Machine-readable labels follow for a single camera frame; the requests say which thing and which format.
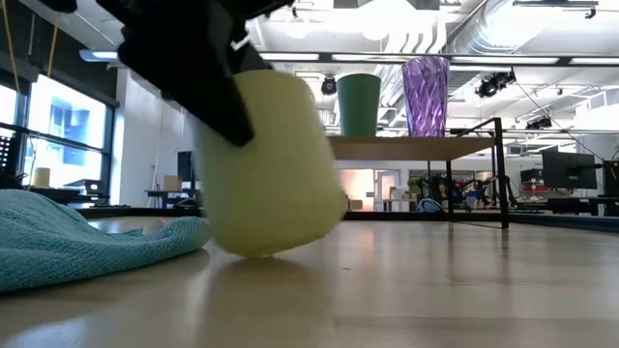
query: wooden shelf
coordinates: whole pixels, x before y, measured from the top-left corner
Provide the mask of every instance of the wooden shelf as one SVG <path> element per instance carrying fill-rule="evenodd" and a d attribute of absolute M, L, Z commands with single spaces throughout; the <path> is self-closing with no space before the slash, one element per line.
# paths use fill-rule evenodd
<path fill-rule="evenodd" d="M 494 145 L 491 138 L 329 136 L 336 160 L 455 160 Z"/>

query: window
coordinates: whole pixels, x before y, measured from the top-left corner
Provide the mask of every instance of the window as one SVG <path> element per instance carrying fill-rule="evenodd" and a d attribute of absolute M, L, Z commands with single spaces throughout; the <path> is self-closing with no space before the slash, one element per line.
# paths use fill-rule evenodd
<path fill-rule="evenodd" d="M 30 183 L 33 168 L 41 167 L 50 170 L 49 185 L 52 188 L 62 188 L 81 179 L 99 180 L 102 172 L 102 154 L 31 138 L 26 147 L 24 163 L 24 171 L 28 176 L 23 184 Z"/>
<path fill-rule="evenodd" d="M 28 129 L 103 147 L 106 106 L 39 75 L 32 84 Z"/>
<path fill-rule="evenodd" d="M 15 105 L 17 103 L 17 92 L 0 86 L 0 122 L 12 125 L 15 123 Z M 9 130 L 0 129 L 0 136 L 11 136 Z"/>

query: cylindrical cup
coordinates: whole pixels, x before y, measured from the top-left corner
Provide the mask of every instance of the cylindrical cup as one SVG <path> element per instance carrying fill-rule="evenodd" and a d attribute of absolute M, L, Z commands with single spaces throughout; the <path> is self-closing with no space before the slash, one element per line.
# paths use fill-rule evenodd
<path fill-rule="evenodd" d="M 194 125 L 196 176 L 213 238 L 229 252 L 262 256 L 324 237 L 346 201 L 309 86 L 275 71 L 243 72 L 235 81 L 255 138 L 235 147 Z"/>
<path fill-rule="evenodd" d="M 353 73 L 338 80 L 341 134 L 376 136 L 380 77 Z"/>

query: wooden floor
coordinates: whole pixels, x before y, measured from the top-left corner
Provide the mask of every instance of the wooden floor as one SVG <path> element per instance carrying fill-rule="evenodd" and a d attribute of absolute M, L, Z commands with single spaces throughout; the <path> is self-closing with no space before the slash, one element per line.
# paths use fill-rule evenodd
<path fill-rule="evenodd" d="M 139 271 L 0 297 L 0 347 L 617 348 L 619 236 L 344 222 L 274 258 L 209 244 Z"/>

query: door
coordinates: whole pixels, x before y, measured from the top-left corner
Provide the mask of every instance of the door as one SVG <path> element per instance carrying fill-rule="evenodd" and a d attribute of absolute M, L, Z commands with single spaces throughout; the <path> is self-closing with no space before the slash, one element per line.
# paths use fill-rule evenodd
<path fill-rule="evenodd" d="M 376 170 L 376 191 L 375 191 L 375 202 L 376 212 L 384 212 L 385 209 L 385 199 L 391 198 L 391 188 L 396 188 L 399 183 L 399 171 L 398 170 Z M 392 210 L 395 207 L 399 207 L 401 202 L 396 204 L 391 204 Z"/>

